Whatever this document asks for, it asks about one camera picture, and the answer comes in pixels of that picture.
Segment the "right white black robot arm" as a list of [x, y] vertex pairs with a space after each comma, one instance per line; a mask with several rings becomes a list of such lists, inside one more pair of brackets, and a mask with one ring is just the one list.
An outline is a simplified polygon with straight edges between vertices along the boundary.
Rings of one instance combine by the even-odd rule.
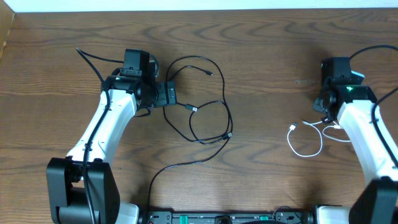
[[345, 131], [366, 180], [351, 207], [318, 206], [315, 223], [392, 223], [397, 201], [397, 145], [387, 130], [377, 98], [368, 86], [335, 85], [323, 89], [313, 109], [324, 122], [337, 121]]

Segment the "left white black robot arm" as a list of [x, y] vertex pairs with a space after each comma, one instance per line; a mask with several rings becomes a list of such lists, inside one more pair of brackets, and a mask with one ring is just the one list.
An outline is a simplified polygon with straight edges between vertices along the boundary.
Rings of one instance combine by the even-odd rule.
[[54, 223], [139, 223], [140, 208], [122, 202], [111, 170], [119, 141], [140, 109], [174, 105], [175, 83], [110, 75], [86, 131], [46, 168]]

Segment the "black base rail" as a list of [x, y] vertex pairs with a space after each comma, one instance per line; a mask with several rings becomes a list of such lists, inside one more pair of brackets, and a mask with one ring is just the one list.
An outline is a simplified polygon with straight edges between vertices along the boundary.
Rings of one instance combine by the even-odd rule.
[[283, 223], [316, 224], [310, 211], [281, 206], [263, 212], [176, 212], [173, 210], [144, 211], [138, 224], [244, 224]]

